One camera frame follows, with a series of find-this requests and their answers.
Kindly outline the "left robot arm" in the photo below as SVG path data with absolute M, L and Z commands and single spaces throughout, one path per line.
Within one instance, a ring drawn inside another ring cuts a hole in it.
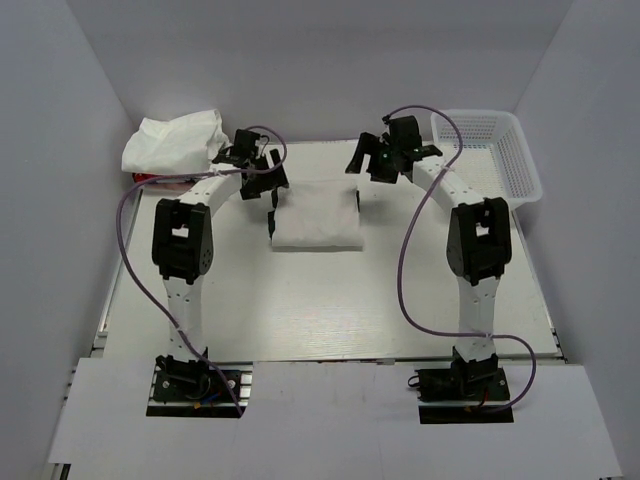
M 236 194 L 253 200 L 289 186 L 282 165 L 287 151 L 266 153 L 260 147 L 263 137 L 275 135 L 261 126 L 238 129 L 232 144 L 212 160 L 207 177 L 177 198 L 162 199 L 156 205 L 152 261 L 167 295 L 169 354 L 180 361 L 197 361 L 208 355 L 202 327 L 202 289 L 214 261 L 213 216 Z

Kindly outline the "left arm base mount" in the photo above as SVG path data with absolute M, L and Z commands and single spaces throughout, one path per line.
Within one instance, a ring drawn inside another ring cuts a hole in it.
M 147 417 L 238 419 L 248 405 L 252 385 L 250 367 L 223 368 L 224 379 L 200 360 L 180 361 L 172 356 L 155 359 L 146 408 Z

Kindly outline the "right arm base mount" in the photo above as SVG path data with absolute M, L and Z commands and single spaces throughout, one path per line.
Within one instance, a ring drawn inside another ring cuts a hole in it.
M 513 409 L 506 373 L 496 368 L 467 376 L 457 360 L 446 368 L 419 368 L 407 380 L 418 396 L 422 425 L 511 424 Z

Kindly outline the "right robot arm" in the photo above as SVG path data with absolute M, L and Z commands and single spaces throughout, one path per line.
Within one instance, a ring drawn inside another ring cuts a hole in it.
M 360 134 L 347 174 L 365 170 L 374 182 L 394 184 L 403 175 L 425 191 L 403 240 L 399 254 L 396 290 L 400 310 L 417 330 L 455 341 L 454 360 L 463 366 L 451 374 L 453 390 L 472 399 L 484 391 L 488 377 L 483 368 L 497 367 L 494 343 L 495 297 L 505 267 L 512 259 L 510 214 L 501 197 L 478 194 L 453 170 L 461 156 L 463 139 L 454 127 L 458 150 L 446 163 L 438 147 L 425 145 L 413 116 L 383 119 L 387 131 L 380 136 Z M 446 243 L 447 264 L 456 276 L 459 291 L 459 321 L 456 332 L 428 329 L 409 315 L 403 294 L 406 251 L 421 210 L 434 200 L 449 215 Z

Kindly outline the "white and green t-shirt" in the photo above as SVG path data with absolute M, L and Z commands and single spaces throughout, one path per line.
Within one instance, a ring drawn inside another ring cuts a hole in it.
M 359 251 L 359 190 L 352 180 L 297 181 L 274 190 L 268 214 L 276 251 Z

